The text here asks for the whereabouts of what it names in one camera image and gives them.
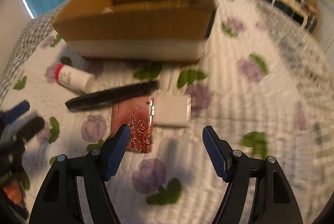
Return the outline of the left hand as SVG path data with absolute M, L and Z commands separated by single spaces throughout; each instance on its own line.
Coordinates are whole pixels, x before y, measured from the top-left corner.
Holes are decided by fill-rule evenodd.
M 22 201 L 22 193 L 20 190 L 20 184 L 17 180 L 12 180 L 3 186 L 3 190 L 9 200 L 11 200 L 15 205 L 18 205 Z

